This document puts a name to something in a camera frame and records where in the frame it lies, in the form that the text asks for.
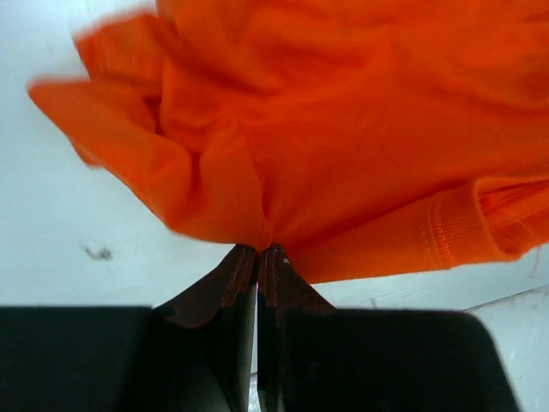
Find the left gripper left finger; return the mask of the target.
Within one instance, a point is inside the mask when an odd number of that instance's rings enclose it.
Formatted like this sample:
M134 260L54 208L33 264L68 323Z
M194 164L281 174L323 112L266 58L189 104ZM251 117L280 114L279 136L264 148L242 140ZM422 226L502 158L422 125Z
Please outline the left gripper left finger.
M254 249L236 245L154 311L147 411L246 411L256 304Z

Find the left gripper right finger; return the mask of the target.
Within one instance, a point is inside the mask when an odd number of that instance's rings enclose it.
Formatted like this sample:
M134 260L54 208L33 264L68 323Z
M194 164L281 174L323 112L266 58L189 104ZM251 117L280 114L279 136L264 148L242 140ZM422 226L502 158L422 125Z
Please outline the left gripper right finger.
M319 327L341 311L293 268L282 245L262 252L257 291L257 389L262 411L336 411L338 394L313 360Z

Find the orange t shirt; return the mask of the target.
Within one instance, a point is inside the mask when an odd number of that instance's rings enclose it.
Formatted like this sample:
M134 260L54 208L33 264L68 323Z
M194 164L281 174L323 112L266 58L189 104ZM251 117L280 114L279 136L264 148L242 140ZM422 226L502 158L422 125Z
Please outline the orange t shirt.
M160 1L29 94L172 231L309 282L548 241L545 1Z

